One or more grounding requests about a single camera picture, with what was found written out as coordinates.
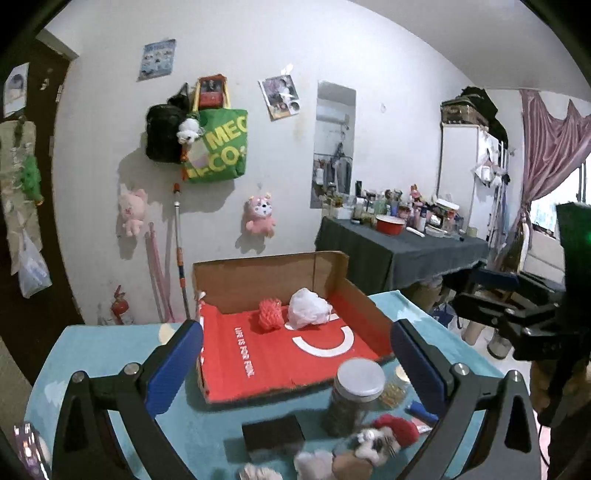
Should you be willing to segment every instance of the pink plush toy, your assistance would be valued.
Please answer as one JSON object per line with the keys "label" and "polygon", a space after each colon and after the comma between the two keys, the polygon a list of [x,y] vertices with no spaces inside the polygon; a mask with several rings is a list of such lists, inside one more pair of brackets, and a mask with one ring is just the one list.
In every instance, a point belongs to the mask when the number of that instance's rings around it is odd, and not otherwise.
{"label": "pink plush toy", "polygon": [[139,230],[144,224],[147,203],[148,195],[143,189],[119,195],[119,206],[126,236],[139,234]]}
{"label": "pink plush toy", "polygon": [[271,194],[264,197],[250,197],[248,199],[248,215],[250,220],[246,223],[246,230],[255,235],[265,235],[269,238],[275,235],[273,227],[275,220],[271,217]]}

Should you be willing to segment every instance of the light blue tablecloth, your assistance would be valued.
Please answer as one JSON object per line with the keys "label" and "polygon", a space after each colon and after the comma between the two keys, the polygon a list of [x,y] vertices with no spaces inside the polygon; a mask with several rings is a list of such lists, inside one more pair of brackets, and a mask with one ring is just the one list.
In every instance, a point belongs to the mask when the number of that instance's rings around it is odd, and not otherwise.
{"label": "light blue tablecloth", "polygon": [[[462,361],[478,374],[502,376],[486,359],[410,303],[399,291],[379,293],[370,298],[393,321],[409,319],[427,343],[436,345],[452,364]],[[159,345],[159,329],[160,325],[138,325],[71,326],[64,330],[35,382],[25,414],[25,419],[33,423],[50,450],[53,450],[61,401],[72,373],[85,370],[91,377],[113,375],[129,362],[143,362]],[[397,364],[393,360],[384,366],[387,375]],[[235,479],[236,471],[249,461],[242,440],[242,423],[294,413],[306,438],[305,450],[332,450],[337,441],[327,438],[320,427],[329,392],[330,387],[325,385],[234,407],[215,408],[205,403],[193,371],[181,386],[168,412],[158,416],[157,420],[179,456],[199,480],[230,480]],[[402,408],[413,399],[417,399],[417,396],[411,389],[404,405],[391,413],[408,418]],[[384,411],[373,412],[369,419],[382,413]],[[476,438],[482,416],[478,413],[473,416],[460,449],[448,469],[449,477],[460,472]],[[138,478],[149,479],[131,445],[121,417],[111,412],[111,419],[134,474]],[[384,467],[375,469],[372,479],[396,478],[415,454],[424,436]],[[283,474],[285,480],[296,480],[292,459],[274,460],[266,465]]]}

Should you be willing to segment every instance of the red yarn ball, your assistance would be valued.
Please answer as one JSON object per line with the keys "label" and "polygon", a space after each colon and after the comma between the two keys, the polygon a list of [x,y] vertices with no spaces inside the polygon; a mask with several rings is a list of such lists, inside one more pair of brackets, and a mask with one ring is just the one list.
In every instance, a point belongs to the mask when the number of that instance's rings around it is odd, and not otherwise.
{"label": "red yarn ball", "polygon": [[265,332],[278,330],[284,325],[281,302],[277,299],[265,299],[259,303],[259,325]]}

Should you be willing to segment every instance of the red cardboard box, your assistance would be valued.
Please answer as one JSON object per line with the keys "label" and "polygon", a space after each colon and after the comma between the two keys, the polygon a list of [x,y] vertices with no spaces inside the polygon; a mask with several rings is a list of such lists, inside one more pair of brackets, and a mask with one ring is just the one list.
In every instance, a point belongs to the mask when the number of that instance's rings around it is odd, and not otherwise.
{"label": "red cardboard box", "polygon": [[[392,355],[391,321],[345,278],[348,257],[315,252],[201,262],[193,266],[204,343],[197,364],[209,403],[224,403],[332,380],[349,358]],[[279,299],[287,321],[291,296],[307,287],[333,306],[331,321],[265,333],[258,305]]]}

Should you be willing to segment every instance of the dark gray tablecloth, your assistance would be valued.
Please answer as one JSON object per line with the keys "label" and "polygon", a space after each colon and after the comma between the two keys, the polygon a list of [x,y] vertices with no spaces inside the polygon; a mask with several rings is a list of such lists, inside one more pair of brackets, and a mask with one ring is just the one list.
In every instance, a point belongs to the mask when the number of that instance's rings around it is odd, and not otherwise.
{"label": "dark gray tablecloth", "polygon": [[366,295],[399,290],[415,282],[469,268],[486,260],[488,245],[478,238],[421,238],[403,231],[390,236],[349,220],[322,219],[316,251],[349,256],[347,278]]}

